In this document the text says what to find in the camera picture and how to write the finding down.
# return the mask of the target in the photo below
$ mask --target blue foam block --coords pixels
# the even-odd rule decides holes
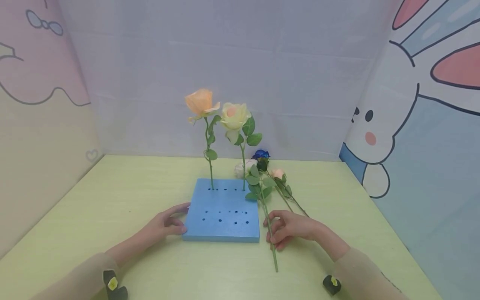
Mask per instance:
[[[245,199],[242,180],[197,179],[182,235],[189,241],[258,243],[258,206]]]

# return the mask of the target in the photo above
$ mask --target forearm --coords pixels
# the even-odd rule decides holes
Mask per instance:
[[[135,234],[120,244],[113,246],[105,253],[113,258],[121,268],[127,261],[145,251],[147,246],[142,237]]]
[[[341,237],[320,222],[315,227],[314,240],[334,262],[342,258],[350,250],[350,246]]]
[[[117,272],[117,264],[105,253],[95,254],[32,300],[90,299],[105,286],[103,271],[106,270]]]
[[[315,229],[315,241],[335,262],[334,276],[355,300],[408,300],[362,252],[350,248],[322,223]]]

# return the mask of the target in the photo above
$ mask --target heart drawing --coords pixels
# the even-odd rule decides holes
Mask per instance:
[[[87,152],[85,152],[85,158],[91,163],[95,162],[98,158],[98,150],[88,150]]]

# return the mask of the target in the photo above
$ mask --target beige sleeve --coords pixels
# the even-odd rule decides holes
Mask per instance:
[[[105,270],[118,274],[118,266],[110,256],[95,254],[31,300],[90,300],[105,287]]]
[[[367,255],[357,249],[335,262],[333,276],[340,280],[353,300],[408,300]]]

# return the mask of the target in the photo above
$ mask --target finger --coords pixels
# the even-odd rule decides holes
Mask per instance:
[[[169,217],[173,214],[177,213],[186,213],[188,211],[188,207],[190,206],[190,202],[185,202],[174,207],[167,209],[166,211],[162,212],[162,216]]]
[[[281,241],[280,243],[278,244],[275,244],[275,248],[278,250],[278,251],[282,251],[283,249],[285,249],[285,247],[288,246],[288,244],[290,244],[290,242],[293,240],[293,236],[289,236],[289,237],[286,237],[283,239],[283,241]]]
[[[285,218],[286,215],[287,215],[288,211],[286,210],[273,210],[271,213],[268,214],[268,217],[270,220],[273,220],[274,218]],[[264,221],[264,226],[267,226],[267,218],[265,218],[265,221]]]
[[[282,219],[273,221],[270,227],[272,229],[272,234],[275,234],[275,232],[277,232],[283,226],[285,226],[285,222]]]
[[[170,227],[165,227],[164,230],[165,230],[165,236],[180,235],[187,232],[187,228],[185,226],[170,226]]]
[[[272,234],[275,234],[275,232],[283,226],[285,226],[285,222],[282,219],[273,221],[270,227],[272,229]],[[267,231],[267,242],[270,242],[270,231]]]
[[[286,238],[287,236],[289,236],[288,227],[285,226],[282,229],[275,232],[275,234],[270,238],[270,241],[273,244],[277,244],[283,241],[283,239]]]
[[[168,226],[171,226],[171,225],[183,226],[183,222],[180,221],[179,219],[174,218],[174,217],[171,216],[170,218],[168,218],[168,219],[165,221],[165,227],[168,227]]]

